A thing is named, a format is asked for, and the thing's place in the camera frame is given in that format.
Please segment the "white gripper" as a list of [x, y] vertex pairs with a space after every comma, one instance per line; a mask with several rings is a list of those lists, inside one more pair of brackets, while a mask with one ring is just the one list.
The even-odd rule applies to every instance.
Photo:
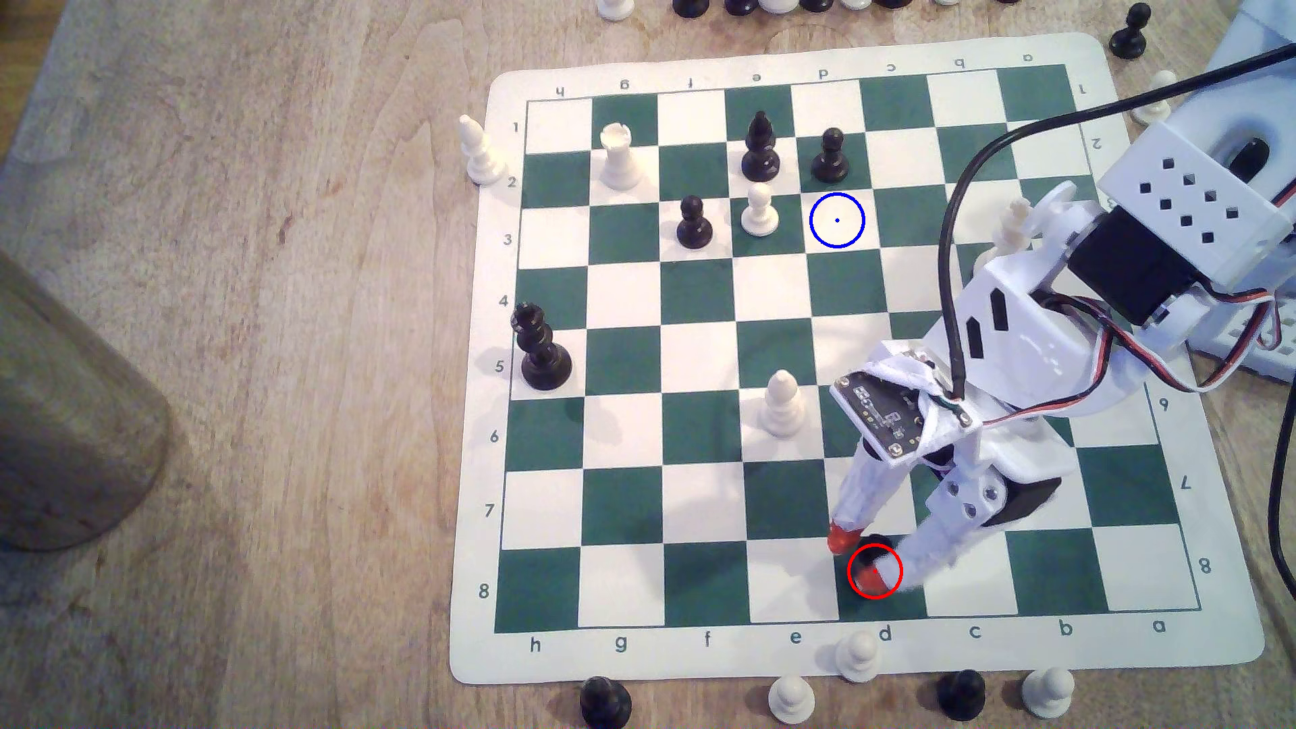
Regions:
[[[982, 540], [1047, 505], [1061, 477], [1078, 467], [1073, 449], [1042, 418], [982, 428], [923, 462], [940, 477], [927, 501], [927, 518], [899, 541], [896, 556], [884, 554], [870, 567], [853, 568], [853, 585], [863, 595], [921, 588]], [[912, 467], [912, 457], [879, 457], [868, 438], [861, 438], [831, 511], [829, 553], [857, 547]]]

